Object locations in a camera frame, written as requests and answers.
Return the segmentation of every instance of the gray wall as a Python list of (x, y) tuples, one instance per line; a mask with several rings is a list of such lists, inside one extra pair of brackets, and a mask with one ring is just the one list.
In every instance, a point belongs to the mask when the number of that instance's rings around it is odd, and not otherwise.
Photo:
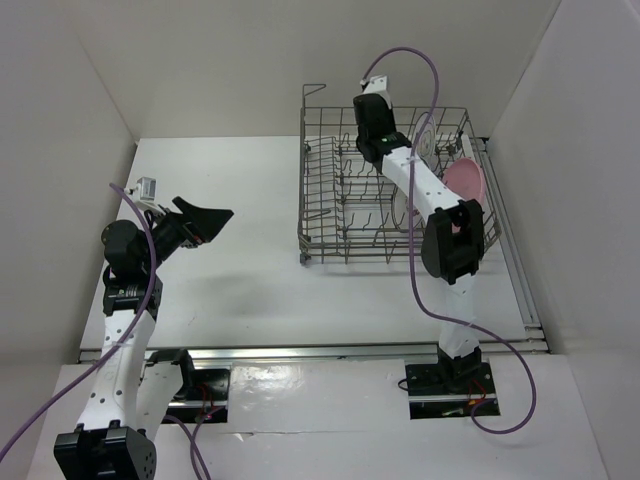
[[(371, 61), (424, 49), (442, 105), (491, 132), (559, 0), (61, 0), (134, 135), (295, 135), (304, 82), (349, 105)], [(427, 104), (431, 74), (381, 64), (397, 104)]]
[[(0, 2), (0, 444), (72, 361), (132, 137), (55, 2)], [(38, 429), (0, 466), (24, 478)]]
[(638, 5), (563, 0), (491, 142), (545, 330), (612, 480), (640, 470)]

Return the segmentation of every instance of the pink plate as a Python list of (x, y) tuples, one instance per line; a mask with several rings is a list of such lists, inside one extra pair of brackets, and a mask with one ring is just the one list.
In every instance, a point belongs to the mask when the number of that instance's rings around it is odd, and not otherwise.
[(453, 193), (464, 200), (477, 200), (480, 205), (484, 201), (486, 184), (480, 165), (468, 157), (459, 158), (447, 168), (442, 182)]

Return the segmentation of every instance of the dish rack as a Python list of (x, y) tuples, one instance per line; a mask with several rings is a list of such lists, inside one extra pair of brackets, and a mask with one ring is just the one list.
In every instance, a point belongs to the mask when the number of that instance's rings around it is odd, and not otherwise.
[[(326, 84), (305, 84), (300, 114), (300, 192), (298, 239), (300, 263), (318, 257), (384, 259), (409, 255), (406, 197), (393, 182), (378, 174), (356, 148), (358, 128), (353, 107), (311, 107), (307, 100)], [(396, 107), (398, 131), (413, 141), (417, 120), (428, 107)], [(476, 138), (465, 108), (437, 107), (433, 113), (435, 154), (426, 163), (442, 178), (461, 157), (489, 161), (484, 142)], [(484, 201), (485, 252), (498, 240), (500, 224), (490, 188)], [(420, 248), (424, 220), (411, 222)]]

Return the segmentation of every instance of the metal wire rack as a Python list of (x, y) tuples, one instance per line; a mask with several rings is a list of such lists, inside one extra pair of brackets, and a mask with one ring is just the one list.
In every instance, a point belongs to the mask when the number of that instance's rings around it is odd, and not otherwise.
[[(300, 195), (298, 239), (300, 263), (312, 257), (344, 262), (358, 257), (384, 259), (408, 256), (408, 232), (414, 228), (420, 245), (424, 220), (410, 222), (404, 194), (393, 182), (365, 162), (356, 148), (357, 124), (353, 107), (311, 107), (308, 98), (326, 84), (305, 84), (300, 114)], [(397, 107), (396, 126), (407, 138), (428, 107)], [(435, 155), (428, 165), (440, 178), (461, 157), (475, 159), (484, 168), (488, 160), (484, 142), (473, 133), (465, 108), (438, 107), (433, 113)], [(484, 209), (485, 251), (499, 238), (501, 229), (491, 189)]]

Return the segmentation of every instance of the white tabletop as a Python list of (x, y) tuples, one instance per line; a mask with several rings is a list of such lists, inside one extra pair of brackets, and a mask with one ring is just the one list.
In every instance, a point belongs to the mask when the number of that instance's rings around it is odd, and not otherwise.
[[(515, 425), (530, 390), (513, 356), (491, 357), (500, 417), (485, 425)], [(563, 356), (529, 355), (538, 384), (538, 410), (518, 433), (482, 433), (468, 418), (410, 420), (407, 394), (396, 383), (399, 360), (236, 366), (229, 423), (205, 425), (198, 444), (212, 478), (605, 480), (598, 447)], [(84, 365), (62, 368), (57, 389)], [(92, 381), (47, 414), (28, 480), (62, 480), (53, 444), (73, 429)], [(163, 425), (155, 439), (156, 480), (195, 478), (188, 442)]]
[[(437, 341), (437, 322), (413, 300), (406, 260), (300, 265), (298, 155), (297, 137), (140, 141), (129, 186), (154, 177), (163, 206), (181, 196), (235, 212), (211, 244), (180, 249), (159, 269), (164, 291), (150, 348)], [(118, 218), (134, 219), (126, 205)], [(418, 270), (424, 301), (441, 310), (442, 282)], [(524, 338), (499, 244), (487, 252), (476, 285), (478, 323)], [(83, 349), (102, 346), (102, 294), (100, 282)]]

